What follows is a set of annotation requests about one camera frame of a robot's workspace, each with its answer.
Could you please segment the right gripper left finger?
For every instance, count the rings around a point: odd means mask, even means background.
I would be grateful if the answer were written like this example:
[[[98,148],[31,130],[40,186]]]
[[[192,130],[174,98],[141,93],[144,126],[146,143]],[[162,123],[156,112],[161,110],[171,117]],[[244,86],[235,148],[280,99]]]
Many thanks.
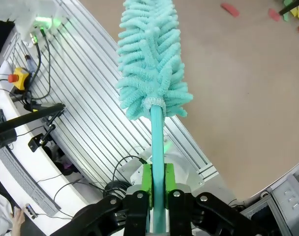
[[[112,236],[123,230],[124,236],[144,236],[152,205],[152,165],[143,165],[142,184],[135,185],[123,199],[114,195],[79,210],[72,220],[53,236]]]

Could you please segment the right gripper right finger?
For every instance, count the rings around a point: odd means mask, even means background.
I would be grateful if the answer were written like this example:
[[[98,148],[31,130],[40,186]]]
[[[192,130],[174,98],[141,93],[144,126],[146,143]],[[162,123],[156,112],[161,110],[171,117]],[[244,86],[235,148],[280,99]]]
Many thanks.
[[[166,204],[172,236],[191,236],[191,226],[210,236],[264,236],[265,229],[246,218],[212,193],[196,197],[190,187],[177,184],[174,166],[165,164]]]

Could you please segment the seated person's hand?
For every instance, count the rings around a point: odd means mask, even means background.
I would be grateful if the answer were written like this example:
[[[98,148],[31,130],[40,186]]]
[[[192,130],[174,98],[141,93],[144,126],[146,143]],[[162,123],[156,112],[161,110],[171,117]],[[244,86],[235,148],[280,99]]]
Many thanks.
[[[14,211],[11,215],[12,220],[12,236],[20,236],[21,235],[21,226],[25,221],[24,211],[20,208],[14,207]]]

